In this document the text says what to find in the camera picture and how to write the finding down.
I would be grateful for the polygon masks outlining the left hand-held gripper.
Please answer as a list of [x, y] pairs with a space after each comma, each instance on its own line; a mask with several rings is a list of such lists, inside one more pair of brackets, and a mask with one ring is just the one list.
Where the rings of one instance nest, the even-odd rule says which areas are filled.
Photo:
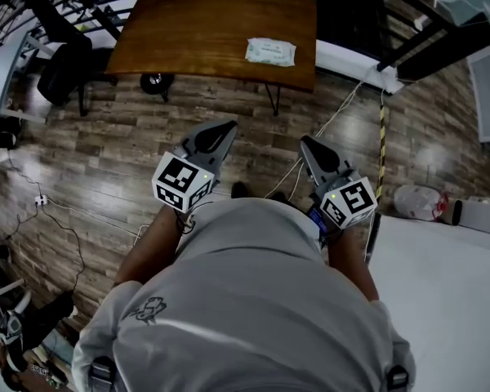
[[195, 126], [181, 145], [166, 151], [152, 177], [154, 197], [179, 212], [189, 212], [209, 195], [237, 135], [234, 120]]

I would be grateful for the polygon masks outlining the person's light t-shirt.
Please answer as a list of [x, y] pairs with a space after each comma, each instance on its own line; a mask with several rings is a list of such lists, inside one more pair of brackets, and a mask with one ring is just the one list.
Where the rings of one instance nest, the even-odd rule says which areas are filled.
[[314, 222], [263, 198], [194, 213], [174, 261], [113, 286], [74, 348], [79, 392], [411, 392], [381, 300], [328, 262]]

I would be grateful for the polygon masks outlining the white floor ledge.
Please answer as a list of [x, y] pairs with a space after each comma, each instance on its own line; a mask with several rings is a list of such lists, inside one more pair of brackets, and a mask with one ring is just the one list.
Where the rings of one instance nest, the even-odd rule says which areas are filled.
[[378, 71], [379, 61], [335, 44], [316, 41], [316, 67], [394, 94], [404, 88], [395, 67]]

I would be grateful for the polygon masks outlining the black round floor object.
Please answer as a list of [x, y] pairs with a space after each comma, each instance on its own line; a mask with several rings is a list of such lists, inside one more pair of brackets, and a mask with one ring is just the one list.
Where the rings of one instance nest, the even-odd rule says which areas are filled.
[[147, 74], [140, 77], [140, 87], [143, 92], [151, 96], [160, 95], [164, 103], [168, 102], [168, 91], [174, 82], [174, 74]]

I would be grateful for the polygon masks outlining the black office chair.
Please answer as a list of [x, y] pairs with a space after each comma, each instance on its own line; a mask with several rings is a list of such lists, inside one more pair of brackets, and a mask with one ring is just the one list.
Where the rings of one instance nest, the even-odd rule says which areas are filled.
[[79, 113], [85, 117], [85, 85], [108, 82], [115, 86], [118, 78], [101, 73], [91, 39], [65, 19], [49, 0], [25, 0], [25, 6], [36, 15], [49, 40], [60, 44], [42, 71], [37, 89], [56, 106], [68, 103], [70, 93], [77, 91]]

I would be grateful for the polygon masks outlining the brown wooden table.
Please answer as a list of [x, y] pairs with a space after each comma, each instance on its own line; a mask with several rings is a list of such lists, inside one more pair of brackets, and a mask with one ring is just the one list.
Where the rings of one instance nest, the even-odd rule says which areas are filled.
[[[295, 64], [248, 61], [251, 38], [295, 45]], [[316, 40], [315, 0], [137, 0], [106, 71], [232, 78], [312, 92]]]

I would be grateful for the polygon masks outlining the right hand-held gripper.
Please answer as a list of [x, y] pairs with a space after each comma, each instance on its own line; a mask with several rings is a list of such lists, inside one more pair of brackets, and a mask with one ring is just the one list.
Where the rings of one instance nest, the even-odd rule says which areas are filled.
[[339, 145], [323, 137], [303, 136], [301, 155], [314, 181], [311, 197], [325, 220], [346, 229], [376, 209], [368, 178], [350, 166]]

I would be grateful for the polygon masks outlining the clear plastic water jug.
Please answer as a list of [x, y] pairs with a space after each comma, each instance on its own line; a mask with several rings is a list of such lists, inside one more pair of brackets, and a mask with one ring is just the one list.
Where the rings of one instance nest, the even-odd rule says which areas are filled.
[[409, 219], [435, 221], [448, 208], [448, 196], [423, 185], [402, 185], [394, 192], [395, 210]]

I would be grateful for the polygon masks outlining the yellow black hazard strip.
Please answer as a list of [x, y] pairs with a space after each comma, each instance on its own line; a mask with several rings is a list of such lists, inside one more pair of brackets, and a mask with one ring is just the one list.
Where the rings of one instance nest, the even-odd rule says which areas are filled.
[[379, 152], [379, 167], [378, 181], [376, 185], [376, 202], [380, 203], [383, 193], [383, 182], [385, 177], [385, 113], [387, 109], [384, 104], [380, 107], [380, 152]]

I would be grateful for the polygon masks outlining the black bag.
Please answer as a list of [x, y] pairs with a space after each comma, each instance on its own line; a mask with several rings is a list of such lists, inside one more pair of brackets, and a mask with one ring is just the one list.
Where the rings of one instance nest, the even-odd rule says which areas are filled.
[[22, 121], [15, 117], [0, 117], [0, 149], [14, 149], [22, 128]]

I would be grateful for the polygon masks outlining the person's right forearm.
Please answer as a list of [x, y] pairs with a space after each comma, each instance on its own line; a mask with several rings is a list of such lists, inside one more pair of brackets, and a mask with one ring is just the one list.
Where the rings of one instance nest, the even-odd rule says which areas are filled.
[[329, 265], [346, 276], [367, 298], [380, 300], [368, 265], [364, 260], [358, 234], [352, 228], [332, 234], [327, 238]]

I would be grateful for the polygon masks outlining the person's black right shoe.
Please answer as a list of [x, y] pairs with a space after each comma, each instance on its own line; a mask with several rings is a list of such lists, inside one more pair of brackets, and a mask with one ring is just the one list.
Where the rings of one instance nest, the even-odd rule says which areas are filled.
[[298, 207], [295, 204], [293, 204], [291, 201], [289, 201], [287, 196], [285, 195], [285, 193], [283, 193], [281, 191], [278, 191], [278, 192], [272, 194], [269, 197], [269, 200], [273, 200], [273, 201], [276, 201], [279, 203], [283, 203], [289, 207], [292, 207], [292, 208], [295, 208], [296, 210], [298, 210]]

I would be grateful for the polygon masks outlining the person's left forearm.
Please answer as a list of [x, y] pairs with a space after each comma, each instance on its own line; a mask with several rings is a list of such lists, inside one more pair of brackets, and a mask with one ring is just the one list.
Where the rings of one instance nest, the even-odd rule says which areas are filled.
[[143, 236], [126, 255], [114, 279], [114, 286], [126, 282], [146, 284], [173, 261], [184, 226], [176, 210], [163, 206]]

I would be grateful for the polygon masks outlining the large white table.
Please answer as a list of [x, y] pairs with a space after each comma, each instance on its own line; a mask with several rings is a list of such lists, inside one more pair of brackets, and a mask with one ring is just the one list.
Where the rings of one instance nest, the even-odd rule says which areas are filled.
[[383, 216], [369, 267], [410, 342], [413, 392], [490, 392], [490, 234]]

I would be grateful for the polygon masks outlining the white lidded wet wipe pack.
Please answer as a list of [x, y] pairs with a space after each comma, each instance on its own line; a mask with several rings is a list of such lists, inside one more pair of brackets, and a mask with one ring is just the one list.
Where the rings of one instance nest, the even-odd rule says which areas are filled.
[[249, 38], [245, 59], [252, 63], [292, 67], [295, 65], [296, 46], [270, 38]]

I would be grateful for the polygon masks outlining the white box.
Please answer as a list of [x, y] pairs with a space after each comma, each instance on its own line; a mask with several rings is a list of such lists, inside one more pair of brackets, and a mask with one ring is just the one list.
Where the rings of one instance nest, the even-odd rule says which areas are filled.
[[459, 225], [490, 234], [490, 204], [462, 201]]

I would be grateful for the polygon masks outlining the white desk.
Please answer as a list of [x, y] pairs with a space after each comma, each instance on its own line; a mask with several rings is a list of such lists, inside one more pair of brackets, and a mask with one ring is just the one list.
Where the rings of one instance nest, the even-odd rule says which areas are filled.
[[45, 52], [49, 56], [54, 54], [54, 51], [51, 48], [30, 36], [28, 30], [24, 27], [15, 31], [11, 37], [0, 46], [0, 116], [11, 116], [44, 124], [46, 119], [43, 117], [24, 114], [4, 107], [12, 74], [15, 71], [17, 61], [20, 58], [23, 48], [27, 44], [39, 51]]

